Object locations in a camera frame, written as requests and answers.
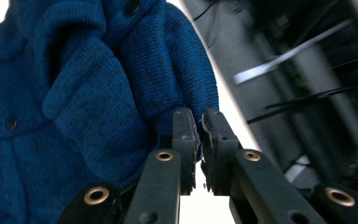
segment button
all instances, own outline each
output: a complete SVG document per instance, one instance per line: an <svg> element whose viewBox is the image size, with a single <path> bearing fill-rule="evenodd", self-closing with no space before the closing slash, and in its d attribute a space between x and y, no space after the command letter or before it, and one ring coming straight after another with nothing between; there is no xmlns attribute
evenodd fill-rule
<svg viewBox="0 0 358 224"><path fill-rule="evenodd" d="M17 127L17 120L16 119L8 119L7 120L7 130L13 132Z"/></svg>
<svg viewBox="0 0 358 224"><path fill-rule="evenodd" d="M130 0L124 9L124 13L126 16L133 16L139 10L139 6L141 5L140 0Z"/></svg>

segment cable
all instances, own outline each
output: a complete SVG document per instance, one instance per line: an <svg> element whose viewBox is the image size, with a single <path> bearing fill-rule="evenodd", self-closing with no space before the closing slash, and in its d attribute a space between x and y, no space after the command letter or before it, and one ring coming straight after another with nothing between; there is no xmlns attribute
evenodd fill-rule
<svg viewBox="0 0 358 224"><path fill-rule="evenodd" d="M260 76L266 74L267 72L274 70L278 64L283 63L286 60L293 58L294 56L296 56L298 53L302 52L303 50L308 49L310 46L316 44L317 42L327 38L328 36L342 30L343 28L345 28L351 24L352 24L352 21L343 21L340 24L328 29L327 31L325 31L319 35L316 35L315 37L298 45L294 49L287 51L286 53L279 56L275 60L272 60L269 63L263 63L261 65L254 67L254 68L248 69L246 71L243 71L243 72L240 72L240 73L234 75L234 77L233 77L234 81L237 85L239 85L239 84L249 81L255 77L260 77Z"/></svg>
<svg viewBox="0 0 358 224"><path fill-rule="evenodd" d="M199 16L195 17L193 21L197 21L199 18L201 18L211 7L213 7L219 0L213 0L211 4L208 5L208 7L199 14Z"/></svg>
<svg viewBox="0 0 358 224"><path fill-rule="evenodd" d="M301 33L299 38L293 44L293 47L299 45L303 39L310 34L310 32L315 28L315 26L322 20L322 18L338 3L338 0L328 4L323 10L318 13L318 16L312 20L312 23L307 26L307 28Z"/></svg>
<svg viewBox="0 0 358 224"><path fill-rule="evenodd" d="M324 98L332 96L332 95L340 94L342 92L347 92L347 91L356 91L356 90L358 90L358 86L338 88L338 89L334 89L331 91L322 91L322 92L319 92L316 94L312 94L310 96L301 97L301 98L298 98L293 101L286 101L286 102L282 102L282 103L278 103L278 104L274 104L274 105L268 105L268 106L266 106L266 108L272 108L272 107L276 107L276 106L282 106L282 108L271 111L267 114L255 117L254 119L248 119L246 121L248 124L251 124L251 123L260 121L261 119L267 119L272 116L281 114L283 112L299 109L305 105L313 104L321 99L324 99Z"/></svg>

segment grommet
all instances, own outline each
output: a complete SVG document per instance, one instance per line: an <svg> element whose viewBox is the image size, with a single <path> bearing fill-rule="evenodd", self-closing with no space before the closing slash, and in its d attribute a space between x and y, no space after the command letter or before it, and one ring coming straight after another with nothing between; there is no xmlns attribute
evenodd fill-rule
<svg viewBox="0 0 358 224"><path fill-rule="evenodd" d="M355 200L347 192L340 189L326 188L325 193L328 199L342 206L352 207Z"/></svg>
<svg viewBox="0 0 358 224"><path fill-rule="evenodd" d="M156 154L156 159L159 161L170 161L173 158L173 154L170 152L159 152Z"/></svg>
<svg viewBox="0 0 358 224"><path fill-rule="evenodd" d="M89 205L103 203L109 197L109 189L104 187L96 187L90 189L84 195L84 202Z"/></svg>
<svg viewBox="0 0 358 224"><path fill-rule="evenodd" d="M6 126L7 126L8 131L13 132L17 127L17 120L16 119L8 119Z"/></svg>
<svg viewBox="0 0 358 224"><path fill-rule="evenodd" d="M139 10L140 5L140 0L130 0L124 9L124 13L126 16L133 16Z"/></svg>
<svg viewBox="0 0 358 224"><path fill-rule="evenodd" d="M243 157L248 161L260 161L261 159L260 155L250 151L244 152Z"/></svg>

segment blue knitted fabric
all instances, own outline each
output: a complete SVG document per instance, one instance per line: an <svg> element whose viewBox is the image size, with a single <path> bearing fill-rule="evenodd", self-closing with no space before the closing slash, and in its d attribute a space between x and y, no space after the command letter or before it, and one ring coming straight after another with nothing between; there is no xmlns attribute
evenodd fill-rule
<svg viewBox="0 0 358 224"><path fill-rule="evenodd" d="M96 181L121 188L183 106L218 107L186 17L162 0L11 0L0 24L0 224L54 223Z"/></svg>

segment black metal bracket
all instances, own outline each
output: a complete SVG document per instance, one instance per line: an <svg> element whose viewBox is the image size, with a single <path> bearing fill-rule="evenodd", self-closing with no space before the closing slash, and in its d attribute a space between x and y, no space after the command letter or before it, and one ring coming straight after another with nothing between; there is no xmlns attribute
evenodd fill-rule
<svg viewBox="0 0 358 224"><path fill-rule="evenodd" d="M221 112L207 109L202 126L206 134L201 167L208 189L214 195L230 197L236 223L320 224L325 223L324 218L333 223L357 223L357 217L342 219L347 214L358 215L358 196L349 189L315 187L309 200L317 208L325 206L318 213L262 152L241 147ZM180 195L190 194L194 187L199 145L191 111L176 111L172 148L149 154L136 189L128 187L117 193L114 186L104 183L83 189L67 206L59 223L179 223Z"/></svg>

